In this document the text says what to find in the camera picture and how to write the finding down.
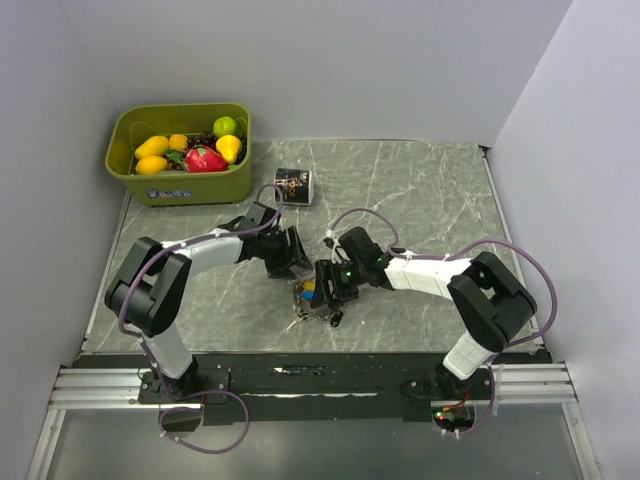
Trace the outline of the large silver keyring with rings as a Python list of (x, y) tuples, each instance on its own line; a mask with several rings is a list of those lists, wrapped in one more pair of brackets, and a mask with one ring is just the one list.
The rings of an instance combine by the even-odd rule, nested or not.
[(311, 320), (328, 322), (331, 327), (338, 327), (340, 325), (344, 316), (344, 311), (340, 306), (329, 307), (323, 305), (317, 308), (311, 306), (315, 289), (314, 281), (297, 279), (291, 282), (291, 286), (295, 316), (287, 326), (287, 331)]

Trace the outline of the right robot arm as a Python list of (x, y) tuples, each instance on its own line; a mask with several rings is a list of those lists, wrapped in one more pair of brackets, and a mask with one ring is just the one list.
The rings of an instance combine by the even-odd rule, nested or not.
[(334, 243), (344, 253), (315, 263), (310, 308), (339, 314), (359, 298), (363, 285), (390, 291), (415, 291), (450, 300), (465, 326), (464, 333), (435, 367), (439, 391), (459, 398), (472, 376), (491, 357), (505, 350), (537, 312), (537, 303), (495, 254), (457, 260), (411, 258), (407, 252), (385, 252), (362, 227), (354, 227)]

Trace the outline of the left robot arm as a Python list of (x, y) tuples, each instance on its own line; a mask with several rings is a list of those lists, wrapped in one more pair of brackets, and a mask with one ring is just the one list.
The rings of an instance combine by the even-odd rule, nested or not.
[(259, 259), (267, 275), (293, 279), (312, 268), (297, 229), (281, 224), (278, 210), (253, 202), (249, 210), (196, 237), (136, 240), (105, 294), (118, 328), (140, 344), (162, 390), (177, 402), (201, 389), (198, 363), (176, 325), (190, 277), (219, 266)]

